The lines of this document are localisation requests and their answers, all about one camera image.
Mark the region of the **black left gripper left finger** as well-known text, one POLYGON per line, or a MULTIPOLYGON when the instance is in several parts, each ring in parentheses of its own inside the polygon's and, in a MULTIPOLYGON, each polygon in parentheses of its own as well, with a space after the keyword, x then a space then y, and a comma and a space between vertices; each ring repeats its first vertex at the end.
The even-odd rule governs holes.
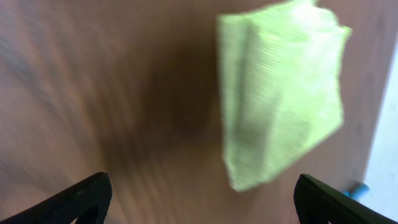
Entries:
POLYGON ((97 172, 1 224, 103 224, 112 195, 109 175, 97 172))

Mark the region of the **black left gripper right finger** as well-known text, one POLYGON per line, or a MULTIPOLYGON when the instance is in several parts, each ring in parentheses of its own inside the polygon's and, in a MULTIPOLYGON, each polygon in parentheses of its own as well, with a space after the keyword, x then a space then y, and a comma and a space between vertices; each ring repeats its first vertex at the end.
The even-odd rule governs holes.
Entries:
POLYGON ((397 224, 308 174, 294 189, 300 224, 397 224))

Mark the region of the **green microfiber cloth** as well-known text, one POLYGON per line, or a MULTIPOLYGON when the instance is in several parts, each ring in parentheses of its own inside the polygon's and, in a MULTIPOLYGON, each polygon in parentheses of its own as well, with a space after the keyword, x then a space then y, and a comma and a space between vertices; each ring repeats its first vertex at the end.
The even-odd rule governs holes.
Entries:
POLYGON ((351 29, 314 0, 217 21, 223 159, 232 189, 274 180, 344 122, 340 70, 351 29))

